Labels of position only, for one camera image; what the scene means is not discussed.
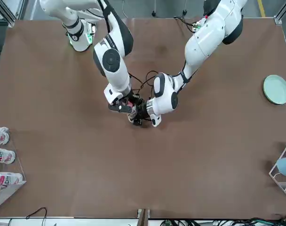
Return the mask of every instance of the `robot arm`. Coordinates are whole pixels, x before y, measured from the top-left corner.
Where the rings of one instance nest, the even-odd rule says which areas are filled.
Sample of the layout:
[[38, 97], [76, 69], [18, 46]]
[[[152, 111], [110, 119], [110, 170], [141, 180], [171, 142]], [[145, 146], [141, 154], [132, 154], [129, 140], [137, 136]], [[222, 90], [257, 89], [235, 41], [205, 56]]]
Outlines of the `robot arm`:
[[112, 30], [94, 46], [93, 60], [109, 82], [104, 95], [110, 104], [110, 109], [130, 113], [131, 107], [116, 103], [126, 96], [132, 96], [130, 77], [123, 57], [132, 51], [134, 39], [108, 0], [98, 0], [98, 2]]
[[173, 111], [178, 104], [177, 94], [193, 74], [215, 51], [221, 42], [232, 43], [242, 32], [241, 10], [247, 0], [206, 0], [202, 24], [185, 46], [185, 66], [177, 76], [159, 73], [154, 80], [155, 97], [147, 101], [147, 112], [154, 127], [161, 115]]
[[89, 23], [79, 18], [78, 13], [88, 8], [102, 11], [109, 34], [94, 46], [93, 59], [101, 74], [109, 81], [104, 90], [109, 104], [127, 96], [131, 84], [123, 57], [132, 51], [134, 40], [108, 0], [40, 0], [40, 5], [46, 14], [62, 20], [70, 43], [79, 52], [92, 44], [92, 30]]
[[77, 11], [82, 12], [88, 8], [99, 10], [97, 0], [40, 0], [40, 6], [47, 15], [59, 18], [63, 22], [70, 43], [76, 51], [85, 51], [92, 44], [92, 24], [80, 19]]

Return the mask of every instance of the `plate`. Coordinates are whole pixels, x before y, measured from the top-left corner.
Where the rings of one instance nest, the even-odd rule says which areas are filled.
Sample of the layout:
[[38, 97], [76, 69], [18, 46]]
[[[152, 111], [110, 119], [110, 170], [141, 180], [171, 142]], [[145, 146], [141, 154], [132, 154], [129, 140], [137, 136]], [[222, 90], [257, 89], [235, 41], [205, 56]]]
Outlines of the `plate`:
[[286, 103], [286, 81], [275, 74], [266, 77], [263, 83], [266, 97], [273, 103], [283, 105]]

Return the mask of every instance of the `plastic bottle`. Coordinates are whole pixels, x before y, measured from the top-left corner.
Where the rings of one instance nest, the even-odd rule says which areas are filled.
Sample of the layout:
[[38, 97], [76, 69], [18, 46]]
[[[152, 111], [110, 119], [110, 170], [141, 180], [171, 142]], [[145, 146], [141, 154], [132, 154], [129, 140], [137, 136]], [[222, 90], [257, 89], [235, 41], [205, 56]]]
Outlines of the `plastic bottle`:
[[23, 176], [20, 173], [0, 173], [0, 186], [16, 185], [23, 180]]
[[5, 145], [9, 141], [9, 129], [0, 127], [0, 145]]
[[15, 159], [15, 152], [0, 148], [0, 163], [11, 164]]

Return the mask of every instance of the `wire rack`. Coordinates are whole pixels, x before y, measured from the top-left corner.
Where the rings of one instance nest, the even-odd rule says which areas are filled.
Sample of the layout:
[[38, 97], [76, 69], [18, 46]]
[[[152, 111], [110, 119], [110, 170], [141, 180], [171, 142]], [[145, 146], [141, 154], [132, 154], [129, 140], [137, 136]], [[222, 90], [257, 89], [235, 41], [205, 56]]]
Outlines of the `wire rack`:
[[[281, 158], [286, 158], [286, 147], [278, 159], [281, 159]], [[277, 162], [275, 163], [273, 168], [270, 170], [269, 176], [276, 182], [276, 184], [286, 194], [286, 176], [282, 175], [279, 172], [277, 168]]]

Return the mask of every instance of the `brown table surface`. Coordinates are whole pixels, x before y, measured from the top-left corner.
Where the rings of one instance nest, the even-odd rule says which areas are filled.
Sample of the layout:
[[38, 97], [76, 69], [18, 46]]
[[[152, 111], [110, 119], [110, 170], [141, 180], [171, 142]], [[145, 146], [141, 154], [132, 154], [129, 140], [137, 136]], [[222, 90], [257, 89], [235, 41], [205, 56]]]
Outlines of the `brown table surface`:
[[[177, 74], [190, 37], [173, 19], [129, 19], [128, 70]], [[106, 34], [97, 28], [96, 41]], [[78, 53], [58, 21], [17, 21], [0, 57], [0, 126], [13, 132], [27, 183], [0, 216], [276, 218], [286, 196], [268, 172], [286, 143], [286, 105], [263, 79], [286, 79], [286, 43], [273, 19], [245, 19], [153, 128], [110, 112], [92, 50]], [[134, 88], [139, 84], [134, 81]], [[144, 88], [148, 96], [150, 87]]]

